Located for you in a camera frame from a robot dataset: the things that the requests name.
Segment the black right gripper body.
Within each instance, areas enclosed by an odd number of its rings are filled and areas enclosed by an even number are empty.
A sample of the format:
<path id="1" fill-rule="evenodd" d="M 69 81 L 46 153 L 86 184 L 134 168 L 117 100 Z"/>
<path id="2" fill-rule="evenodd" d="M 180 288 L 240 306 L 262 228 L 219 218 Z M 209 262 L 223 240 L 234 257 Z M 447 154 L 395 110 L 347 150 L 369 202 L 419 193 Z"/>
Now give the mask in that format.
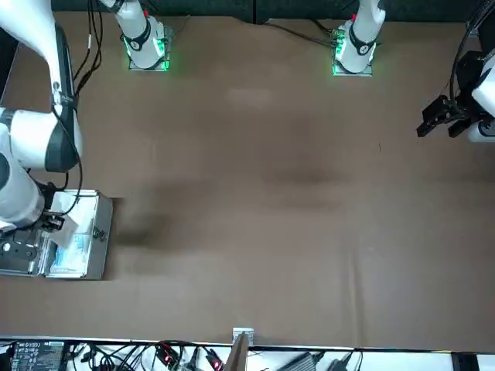
<path id="1" fill-rule="evenodd" d="M 16 230 L 1 235 L 1 267 L 28 267 L 38 257 L 37 232 Z"/>

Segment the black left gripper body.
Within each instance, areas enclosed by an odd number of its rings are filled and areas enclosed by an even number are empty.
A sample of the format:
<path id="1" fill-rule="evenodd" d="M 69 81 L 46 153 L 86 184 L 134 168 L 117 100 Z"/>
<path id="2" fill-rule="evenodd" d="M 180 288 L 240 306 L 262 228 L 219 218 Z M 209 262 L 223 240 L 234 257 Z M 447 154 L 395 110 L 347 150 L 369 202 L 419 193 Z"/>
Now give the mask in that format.
<path id="1" fill-rule="evenodd" d="M 477 116 L 480 106 L 472 97 L 472 92 L 479 82 L 483 68 L 484 56 L 481 51 L 467 51 L 459 60 L 456 77 L 459 94 L 456 103 L 467 114 Z"/>

